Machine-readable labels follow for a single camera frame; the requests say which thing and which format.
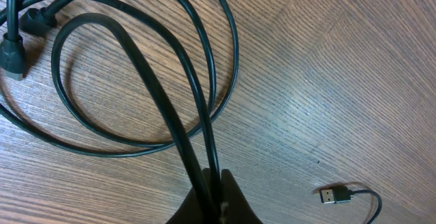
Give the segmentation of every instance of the usb plug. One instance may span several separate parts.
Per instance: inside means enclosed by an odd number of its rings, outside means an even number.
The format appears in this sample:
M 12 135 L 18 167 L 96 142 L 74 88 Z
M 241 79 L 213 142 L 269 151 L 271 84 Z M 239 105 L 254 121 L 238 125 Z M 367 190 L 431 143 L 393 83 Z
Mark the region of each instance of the usb plug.
M 22 74 L 27 68 L 26 64 L 26 50 L 22 44 L 22 37 L 18 36 L 18 40 L 11 41 L 5 33 L 0 44 L 0 67 L 3 69 L 4 76 L 22 80 Z
M 340 204 L 350 202 L 353 191 L 349 190 L 346 186 L 335 186 L 320 190 L 320 195 L 323 204 Z

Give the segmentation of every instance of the thin cable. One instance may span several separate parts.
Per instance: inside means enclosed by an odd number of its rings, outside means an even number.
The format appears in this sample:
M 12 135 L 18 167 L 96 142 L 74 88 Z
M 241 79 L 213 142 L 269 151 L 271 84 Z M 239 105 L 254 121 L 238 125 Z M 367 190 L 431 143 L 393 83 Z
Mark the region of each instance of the thin cable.
M 359 195 L 359 194 L 371 194 L 372 196 L 374 196 L 377 199 L 377 210 L 375 210 L 373 216 L 369 219 L 369 221 L 367 222 L 367 224 L 372 224 L 374 223 L 374 221 L 376 220 L 376 218 L 379 216 L 380 212 L 382 211 L 382 207 L 383 207 L 383 202 L 382 197 L 380 197 L 380 195 L 372 190 L 358 190 L 358 191 L 353 191 L 353 195 Z
M 18 37 L 18 0 L 6 0 L 7 11 L 7 39 L 17 42 Z
M 236 29 L 236 23 L 233 18 L 232 11 L 226 0 L 218 0 L 221 6 L 223 7 L 223 11 L 225 12 L 225 16 L 229 22 L 230 31 L 232 32 L 232 41 L 233 41 L 233 70 L 232 70 L 232 79 L 230 80 L 229 88 L 224 95 L 223 101 L 219 104 L 215 113 L 211 116 L 211 121 L 215 121 L 218 116 L 223 112 L 225 105 L 229 101 L 226 97 L 230 97 L 232 94 L 233 88 L 236 84 L 236 78 L 238 76 L 238 66 L 239 66 L 239 40 L 238 40 L 238 31 Z

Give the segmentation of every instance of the cable connector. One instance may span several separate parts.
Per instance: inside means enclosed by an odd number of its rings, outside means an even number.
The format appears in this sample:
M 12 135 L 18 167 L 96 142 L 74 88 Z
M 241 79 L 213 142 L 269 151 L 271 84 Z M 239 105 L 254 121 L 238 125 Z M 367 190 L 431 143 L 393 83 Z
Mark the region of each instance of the cable connector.
M 334 186 L 320 190 L 320 195 L 323 204 L 341 204 L 352 200 L 353 191 L 346 186 Z
M 0 66 L 3 68 L 4 76 L 18 81 L 22 80 L 27 64 L 26 50 L 21 36 L 17 42 L 12 42 L 7 38 L 7 33 L 3 35 L 3 41 L 0 44 Z
M 344 185 L 337 185 L 330 187 L 329 189 L 323 188 L 320 190 L 321 195 L 321 202 L 323 204 L 342 204 L 347 203 L 352 200 L 352 197 L 355 195 L 368 193 L 374 196 L 377 199 L 378 205 L 377 209 L 375 210 L 372 217 L 368 220 L 367 224 L 372 224 L 376 220 L 376 218 L 379 216 L 380 212 L 382 211 L 382 198 L 380 195 L 372 190 L 364 189 L 364 190 L 357 190 L 357 191 L 351 191 Z
M 18 26 L 20 29 L 34 36 L 43 37 L 45 34 L 47 34 L 47 32 L 49 32 L 49 30 L 56 27 L 56 17 L 43 16 L 42 12 L 44 9 L 44 7 L 40 10 L 35 8 L 28 9 L 18 21 Z

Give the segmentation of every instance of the wood grain surface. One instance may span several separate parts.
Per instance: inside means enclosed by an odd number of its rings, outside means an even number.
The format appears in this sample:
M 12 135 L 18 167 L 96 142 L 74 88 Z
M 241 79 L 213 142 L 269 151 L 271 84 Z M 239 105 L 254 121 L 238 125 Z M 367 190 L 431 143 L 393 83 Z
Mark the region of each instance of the wood grain surface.
M 204 53 L 175 0 L 122 0 L 162 22 L 193 61 L 208 94 Z M 217 0 L 190 0 L 211 40 L 219 99 L 232 66 L 230 29 Z M 377 191 L 376 223 L 436 222 L 436 0 L 228 0 L 240 37 L 233 96 L 213 124 L 230 169 L 264 223 L 363 223 L 369 196 L 322 205 L 318 187 L 350 182 Z M 49 1 L 38 3 L 38 7 Z M 1 77 L 2 104 L 58 138 L 127 150 L 86 130 L 52 84 L 50 53 L 69 19 L 100 12 L 119 21 L 169 94 L 186 128 L 197 121 L 183 68 L 137 20 L 75 0 L 46 39 L 23 33 L 31 69 Z M 130 138 L 170 135 L 115 38 L 80 27 L 62 54 L 74 101 L 97 124 Z M 202 136 L 192 144 L 207 166 Z M 76 155 L 0 118 L 0 223 L 165 223 L 191 185 L 175 148 L 127 159 Z

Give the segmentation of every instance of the wooden surface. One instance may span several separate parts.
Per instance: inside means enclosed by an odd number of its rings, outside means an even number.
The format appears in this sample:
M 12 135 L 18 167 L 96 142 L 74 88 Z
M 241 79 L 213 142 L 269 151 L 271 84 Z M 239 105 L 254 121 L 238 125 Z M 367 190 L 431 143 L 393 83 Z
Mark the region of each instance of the wooden surface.
M 175 0 L 123 1 L 180 39 L 207 93 L 204 53 L 181 6 Z M 230 30 L 217 0 L 190 1 L 210 37 L 222 97 L 232 64 Z M 363 223 L 370 197 L 333 206 L 313 194 L 324 185 L 354 182 L 351 188 L 366 185 L 382 196 L 377 223 L 434 223 L 436 0 L 228 2 L 240 37 L 240 72 L 213 129 L 221 167 L 231 169 L 260 219 Z M 84 0 L 57 15 L 59 27 L 85 12 L 107 14 L 127 29 L 186 127 L 192 126 L 197 115 L 187 79 L 162 38 Z M 46 40 L 23 34 L 33 65 L 22 82 L 1 78 L 2 104 L 7 97 L 23 118 L 71 143 L 129 149 L 87 131 L 61 103 L 50 73 L 56 33 Z M 75 31 L 64 47 L 62 72 L 76 103 L 99 125 L 131 138 L 168 138 L 107 30 L 86 25 Z M 0 223 L 165 223 L 190 189 L 175 148 L 129 159 L 85 157 L 4 118 L 0 123 Z M 206 167 L 202 136 L 192 143 Z

